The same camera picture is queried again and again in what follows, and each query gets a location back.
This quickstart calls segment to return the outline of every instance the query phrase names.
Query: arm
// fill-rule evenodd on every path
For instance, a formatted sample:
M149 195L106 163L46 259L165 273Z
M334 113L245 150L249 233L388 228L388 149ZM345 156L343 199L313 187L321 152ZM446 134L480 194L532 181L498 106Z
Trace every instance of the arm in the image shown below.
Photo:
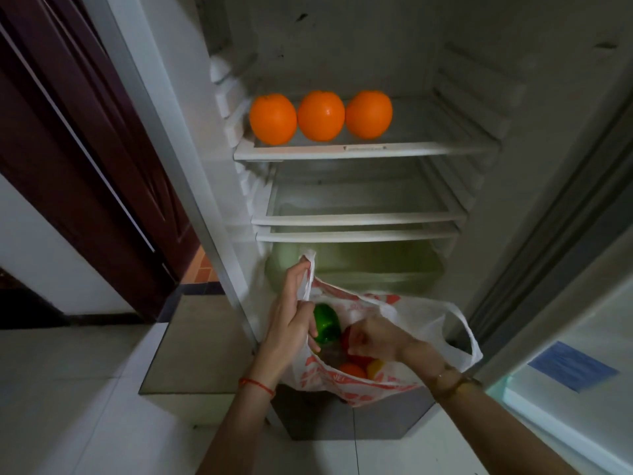
M351 355L404 363L429 387L491 475L577 472L479 386L447 365L429 343L383 317L352 325Z
M244 375L271 390L279 383L282 374L306 342L306 337L310 348L320 351L312 338L317 336L314 303L297 303L297 288L309 267L309 262L302 261L286 271L282 294L270 309L266 338ZM196 474L250 473L269 406L270 394L265 389L251 383L240 387Z

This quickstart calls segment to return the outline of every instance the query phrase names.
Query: open refrigerator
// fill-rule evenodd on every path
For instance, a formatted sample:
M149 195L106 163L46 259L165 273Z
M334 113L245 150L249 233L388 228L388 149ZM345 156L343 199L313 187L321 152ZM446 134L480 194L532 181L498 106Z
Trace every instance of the open refrigerator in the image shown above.
M331 284L468 317L621 103L633 59L633 0L83 3L254 342L308 247ZM374 141L297 130L270 147L249 130L258 94L364 89L394 107Z

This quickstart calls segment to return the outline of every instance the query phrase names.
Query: person's left hand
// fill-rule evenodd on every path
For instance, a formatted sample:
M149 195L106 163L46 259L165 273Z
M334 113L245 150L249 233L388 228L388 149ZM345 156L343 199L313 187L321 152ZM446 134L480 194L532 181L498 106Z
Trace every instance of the person's left hand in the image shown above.
M310 269L310 262L301 259L286 271L282 294L270 307L268 332L259 347L248 377L274 390L294 356L306 342L312 351L321 349L313 337L318 335L315 324L315 304L311 301L297 303L297 290L303 274Z

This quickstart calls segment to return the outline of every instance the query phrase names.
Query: white plastic bag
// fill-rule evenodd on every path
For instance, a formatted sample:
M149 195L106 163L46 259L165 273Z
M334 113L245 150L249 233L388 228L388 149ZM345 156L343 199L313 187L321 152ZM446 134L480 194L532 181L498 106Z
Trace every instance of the white plastic bag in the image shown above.
M297 297L315 303L327 303L339 317L344 330L354 322L370 315L380 315L420 340L431 343L446 361L463 372L482 358L479 345L464 315L453 303L399 295L357 295L314 277L315 256L308 250L304 256L310 261L310 271L304 277ZM472 355L448 345L442 335L447 314L462 322L470 337ZM325 364L308 347L308 340L288 368L282 382L301 391L326 390L360 407L395 393L424 386L422 381L405 365L385 364L375 379L368 380L344 374Z

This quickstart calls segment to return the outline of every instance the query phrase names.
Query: orange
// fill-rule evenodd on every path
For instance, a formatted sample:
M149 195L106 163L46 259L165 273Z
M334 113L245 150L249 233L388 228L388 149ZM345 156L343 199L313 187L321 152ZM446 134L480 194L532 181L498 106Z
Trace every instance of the orange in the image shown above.
M310 92L299 105L297 120L307 139L328 142L343 129L345 106L336 93Z
M344 363L339 367L339 371L358 378L367 378L365 371L356 364Z
M369 380L373 380L376 378L376 375L378 374L378 372L380 372L380 369L382 367L384 367L385 362L382 360L372 360L367 364L367 378Z
M297 112L290 100L278 93L257 97L248 119L255 136L269 145L288 143L297 131Z
M363 91L347 104L347 129L365 140L381 136L391 124L394 111L391 100L383 92Z

